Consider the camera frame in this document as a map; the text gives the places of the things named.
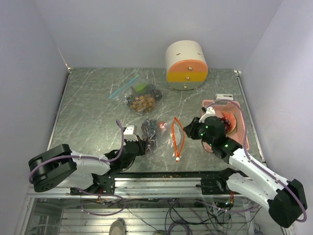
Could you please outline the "fake brown longan bunch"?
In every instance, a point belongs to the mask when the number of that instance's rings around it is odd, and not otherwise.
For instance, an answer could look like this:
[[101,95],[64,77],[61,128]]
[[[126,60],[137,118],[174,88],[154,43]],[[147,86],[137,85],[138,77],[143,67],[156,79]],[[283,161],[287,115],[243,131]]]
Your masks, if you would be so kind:
[[131,95],[127,97],[127,106],[136,112],[147,113],[151,111],[156,106],[156,99],[150,94],[134,96]]

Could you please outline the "fake brown round fruit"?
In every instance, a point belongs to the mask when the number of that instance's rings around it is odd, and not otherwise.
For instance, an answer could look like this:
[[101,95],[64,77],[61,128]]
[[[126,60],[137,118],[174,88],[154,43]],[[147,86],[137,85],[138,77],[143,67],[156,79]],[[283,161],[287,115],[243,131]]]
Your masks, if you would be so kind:
[[167,130],[167,128],[168,128],[168,123],[166,123],[164,121],[160,121],[158,123],[158,128],[159,128],[161,133],[164,133]]

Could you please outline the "blue zip top bag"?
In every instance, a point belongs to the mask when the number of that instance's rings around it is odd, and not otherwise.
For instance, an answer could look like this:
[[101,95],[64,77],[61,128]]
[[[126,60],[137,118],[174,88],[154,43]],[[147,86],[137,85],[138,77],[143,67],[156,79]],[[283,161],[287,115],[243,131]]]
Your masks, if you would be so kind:
[[123,102],[135,113],[143,115],[154,110],[163,96],[163,92],[156,85],[136,75],[127,84],[113,92],[109,98]]

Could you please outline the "round mini drawer cabinet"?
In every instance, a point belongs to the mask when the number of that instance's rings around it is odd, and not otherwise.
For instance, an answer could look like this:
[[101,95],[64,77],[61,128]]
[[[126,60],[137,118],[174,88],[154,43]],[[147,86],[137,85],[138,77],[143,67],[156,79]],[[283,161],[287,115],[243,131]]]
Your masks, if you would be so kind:
[[199,43],[181,40],[171,44],[165,53],[166,80],[174,90],[195,90],[208,75],[202,48]]

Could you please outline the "orange zip top bag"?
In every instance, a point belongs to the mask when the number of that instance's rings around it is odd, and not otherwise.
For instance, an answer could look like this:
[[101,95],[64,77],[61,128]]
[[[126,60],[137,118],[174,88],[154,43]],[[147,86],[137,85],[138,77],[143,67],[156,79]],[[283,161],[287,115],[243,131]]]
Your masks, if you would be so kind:
[[183,126],[177,117],[174,117],[168,123],[168,128],[164,133],[159,134],[157,141],[157,148],[152,153],[146,155],[151,157],[157,154],[165,156],[166,153],[170,154],[178,163],[181,159],[181,154],[185,144],[185,132]]

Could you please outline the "fake dark blue grape bunch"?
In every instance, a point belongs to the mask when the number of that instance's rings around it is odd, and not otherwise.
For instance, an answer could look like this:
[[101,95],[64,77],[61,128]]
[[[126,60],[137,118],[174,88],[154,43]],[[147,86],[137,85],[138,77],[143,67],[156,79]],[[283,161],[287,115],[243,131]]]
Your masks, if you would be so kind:
[[160,134],[157,121],[146,119],[141,125],[142,139],[146,142],[146,153],[152,153],[157,148],[157,141]]

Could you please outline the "fake green vegetable piece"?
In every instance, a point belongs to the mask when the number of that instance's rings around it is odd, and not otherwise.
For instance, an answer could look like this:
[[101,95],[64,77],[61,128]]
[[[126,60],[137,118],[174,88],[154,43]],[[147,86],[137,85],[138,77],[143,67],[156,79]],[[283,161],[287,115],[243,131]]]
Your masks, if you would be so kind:
[[146,88],[147,88],[147,83],[139,83],[139,84],[134,86],[134,91],[136,93],[141,94],[141,93],[145,93]]

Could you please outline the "pink perforated plastic basket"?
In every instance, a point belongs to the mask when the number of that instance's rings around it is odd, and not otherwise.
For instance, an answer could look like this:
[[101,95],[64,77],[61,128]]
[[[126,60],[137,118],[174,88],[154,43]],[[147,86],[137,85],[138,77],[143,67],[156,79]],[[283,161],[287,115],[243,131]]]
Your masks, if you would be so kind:
[[245,123],[244,123],[244,118],[242,115],[242,112],[240,109],[234,105],[234,103],[238,106],[240,106],[239,102],[234,101],[234,102],[218,102],[217,104],[213,104],[212,107],[214,108],[216,112],[216,116],[221,118],[222,117],[222,111],[232,113],[237,121],[237,127],[232,132],[230,135],[227,135],[228,137],[234,139],[237,141],[239,144],[243,145],[244,144],[244,138],[246,137],[246,149],[249,150],[249,142],[248,138],[245,135]]

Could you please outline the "aluminium rail frame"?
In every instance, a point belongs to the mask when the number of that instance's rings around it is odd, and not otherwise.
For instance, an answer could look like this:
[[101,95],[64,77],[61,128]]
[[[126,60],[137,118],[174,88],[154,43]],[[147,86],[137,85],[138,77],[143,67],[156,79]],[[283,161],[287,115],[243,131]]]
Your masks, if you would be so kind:
[[30,189],[18,235],[107,235],[122,219],[129,235],[293,235],[247,197],[221,192],[217,173],[126,172],[106,178],[96,195],[57,187]]

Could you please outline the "small white plastic clip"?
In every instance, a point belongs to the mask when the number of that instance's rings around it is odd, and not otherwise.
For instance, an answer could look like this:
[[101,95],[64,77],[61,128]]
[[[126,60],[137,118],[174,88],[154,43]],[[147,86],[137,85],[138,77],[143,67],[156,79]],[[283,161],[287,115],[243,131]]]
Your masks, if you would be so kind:
[[230,100],[233,101],[232,94],[216,94],[216,100]]

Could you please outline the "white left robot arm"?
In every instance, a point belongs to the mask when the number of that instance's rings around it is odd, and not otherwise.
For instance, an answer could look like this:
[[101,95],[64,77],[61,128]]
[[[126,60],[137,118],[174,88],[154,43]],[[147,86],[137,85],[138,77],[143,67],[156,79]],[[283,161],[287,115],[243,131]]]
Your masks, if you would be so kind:
[[46,192],[57,186],[80,188],[88,194],[99,191],[98,177],[112,177],[132,166],[136,157],[146,154],[148,142],[136,136],[124,139],[120,149],[94,156],[72,151],[61,144],[28,162],[29,182],[35,192]]

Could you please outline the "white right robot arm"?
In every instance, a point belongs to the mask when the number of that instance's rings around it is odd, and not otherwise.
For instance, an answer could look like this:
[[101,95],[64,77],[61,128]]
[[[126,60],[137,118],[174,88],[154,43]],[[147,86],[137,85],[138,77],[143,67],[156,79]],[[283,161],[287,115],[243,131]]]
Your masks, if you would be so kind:
[[307,201],[303,185],[297,180],[288,180],[276,174],[254,157],[237,141],[228,137],[220,118],[195,117],[184,127],[187,137],[201,140],[211,146],[213,154],[230,164],[220,172],[215,182],[222,194],[230,190],[256,202],[268,210],[271,218],[281,227],[289,228],[304,217]]

